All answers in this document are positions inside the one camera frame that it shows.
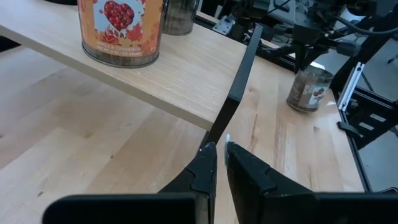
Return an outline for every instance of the wooden surface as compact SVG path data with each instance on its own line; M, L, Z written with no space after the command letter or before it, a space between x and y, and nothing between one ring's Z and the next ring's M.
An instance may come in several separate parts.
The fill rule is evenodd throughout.
M194 25L190 35L163 35L155 64L113 68L82 51L76 6L3 0L0 11L0 35L207 130L221 109L246 49Z
M205 133L25 47L1 53L0 67L0 223L39 223L48 204L70 194L155 193ZM312 190L362 191L331 93L316 113L297 113L285 103L293 79L256 57L226 133ZM215 223L237 223L223 139Z

